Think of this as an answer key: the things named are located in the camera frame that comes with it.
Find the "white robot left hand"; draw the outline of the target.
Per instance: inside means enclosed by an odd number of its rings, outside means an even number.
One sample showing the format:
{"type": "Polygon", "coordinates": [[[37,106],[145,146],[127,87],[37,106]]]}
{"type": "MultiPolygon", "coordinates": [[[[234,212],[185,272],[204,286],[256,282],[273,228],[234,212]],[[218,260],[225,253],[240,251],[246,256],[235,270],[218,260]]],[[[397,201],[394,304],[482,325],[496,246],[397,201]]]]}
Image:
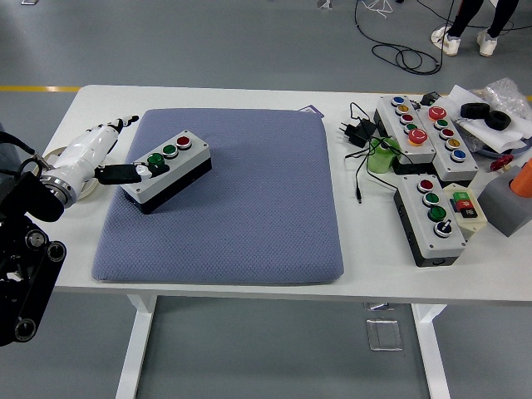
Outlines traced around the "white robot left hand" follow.
{"type": "Polygon", "coordinates": [[[52,169],[42,175],[41,182],[56,195],[64,195],[66,202],[74,203],[84,184],[93,178],[104,185],[123,185],[140,183],[168,172],[168,165],[151,165],[146,161],[103,165],[121,131],[138,120],[138,116],[126,116],[87,130],[68,145],[52,169]]]}

